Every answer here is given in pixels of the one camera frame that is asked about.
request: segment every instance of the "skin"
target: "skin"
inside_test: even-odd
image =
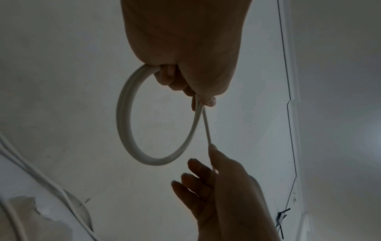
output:
[[[216,104],[237,64],[251,0],[121,0],[125,31],[136,56],[160,65],[162,85],[206,106]]]
[[[171,184],[197,219],[198,241],[279,241],[258,182],[213,145],[209,158],[218,174],[190,159],[197,177],[183,174],[181,183]]]

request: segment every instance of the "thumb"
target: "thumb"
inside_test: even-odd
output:
[[[217,147],[213,144],[210,144],[208,147],[209,158],[212,166],[220,171],[220,169],[229,164],[231,160],[225,156],[222,152],[220,152]]]

